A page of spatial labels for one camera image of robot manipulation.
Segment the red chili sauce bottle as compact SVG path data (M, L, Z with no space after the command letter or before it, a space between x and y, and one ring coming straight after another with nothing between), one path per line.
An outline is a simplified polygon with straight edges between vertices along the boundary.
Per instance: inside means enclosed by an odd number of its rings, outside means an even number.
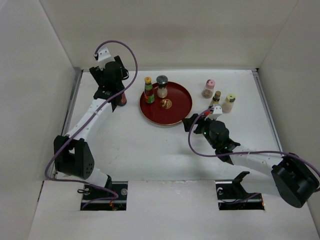
M144 99L147 104L153 104L155 101L152 79L149 76L144 78Z

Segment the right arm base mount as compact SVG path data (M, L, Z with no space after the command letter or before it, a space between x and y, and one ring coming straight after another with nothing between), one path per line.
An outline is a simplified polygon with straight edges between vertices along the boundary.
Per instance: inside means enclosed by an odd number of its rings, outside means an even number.
M243 179L249 174L249 171L243 171L234 179L215 182L220 211L265 210L262 194L249 193L241 185Z

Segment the pink cap spice shaker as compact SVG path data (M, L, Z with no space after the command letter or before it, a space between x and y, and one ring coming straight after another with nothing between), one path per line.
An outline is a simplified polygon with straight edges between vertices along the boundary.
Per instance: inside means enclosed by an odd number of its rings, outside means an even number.
M206 81L206 84L201 92L201 95L205 99L210 99L213 97L215 84L216 84L216 82L213 79L208 79Z

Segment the red lid sauce jar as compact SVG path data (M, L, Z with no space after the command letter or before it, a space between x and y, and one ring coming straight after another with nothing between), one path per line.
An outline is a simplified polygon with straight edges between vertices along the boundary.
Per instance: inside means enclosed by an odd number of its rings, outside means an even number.
M211 114L211 111L210 111L210 110L207 110L207 111L204 112L203 115L204 115L205 117L207 117L207 116L209 116L210 114Z

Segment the yellow cap salt shaker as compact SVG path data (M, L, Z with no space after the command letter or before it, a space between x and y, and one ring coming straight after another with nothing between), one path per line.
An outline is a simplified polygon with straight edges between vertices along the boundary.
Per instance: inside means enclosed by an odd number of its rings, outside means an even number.
M233 94L233 93L228 94L226 96L224 102L221 105L222 112L223 113L230 113L231 110L233 109L233 105L234 105L235 100L236 100L235 94Z

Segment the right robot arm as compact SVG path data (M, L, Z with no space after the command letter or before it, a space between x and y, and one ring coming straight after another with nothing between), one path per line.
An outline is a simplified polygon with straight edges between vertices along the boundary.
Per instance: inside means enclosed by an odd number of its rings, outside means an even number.
M242 166L270 177L273 183L265 193L281 197L287 204L301 208L320 190L320 172L294 153L254 151L230 138L230 131L219 120L193 114L182 120L188 134L202 135L214 149L213 157L232 166Z

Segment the silver cap pepper shaker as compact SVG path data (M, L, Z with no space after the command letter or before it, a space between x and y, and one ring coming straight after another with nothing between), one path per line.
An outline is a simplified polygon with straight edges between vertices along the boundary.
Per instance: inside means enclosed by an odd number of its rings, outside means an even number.
M156 78L156 82L158 87L157 96L163 99L168 95L168 89L167 89L168 77L165 75L159 75Z

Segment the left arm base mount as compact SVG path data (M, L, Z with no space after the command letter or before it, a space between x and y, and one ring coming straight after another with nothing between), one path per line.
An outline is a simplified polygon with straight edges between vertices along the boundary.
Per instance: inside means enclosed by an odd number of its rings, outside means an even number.
M78 189L81 195L81 211L125 211L127 209L128 182L113 181L112 192L85 185Z

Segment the dark soy sauce bottle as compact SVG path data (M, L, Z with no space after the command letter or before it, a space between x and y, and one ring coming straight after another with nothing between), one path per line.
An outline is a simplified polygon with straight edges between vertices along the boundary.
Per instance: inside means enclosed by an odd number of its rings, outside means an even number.
M119 106L119 107L125 106L127 104L127 97L126 97L125 92L123 92L121 95L117 96L115 102L117 103L117 106Z

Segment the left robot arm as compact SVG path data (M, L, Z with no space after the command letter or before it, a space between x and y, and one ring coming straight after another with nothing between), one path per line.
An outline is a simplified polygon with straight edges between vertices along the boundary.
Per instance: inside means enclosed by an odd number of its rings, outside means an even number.
M54 167L57 172L95 185L96 195L105 200L112 195L112 179L95 166L88 141L107 117L122 105L123 95L117 93L125 88L123 80L129 78L129 71L117 55L109 58L103 69L92 67L89 72L98 89L80 121L66 135L55 138L54 152L59 155L54 160Z

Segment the small yellow label bottle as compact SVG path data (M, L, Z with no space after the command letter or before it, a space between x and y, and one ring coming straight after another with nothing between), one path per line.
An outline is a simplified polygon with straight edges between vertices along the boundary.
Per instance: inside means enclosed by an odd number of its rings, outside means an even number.
M221 92L220 91L216 91L212 97L212 100L209 104L209 107L213 107L215 104L218 104L220 102L220 97L221 97Z

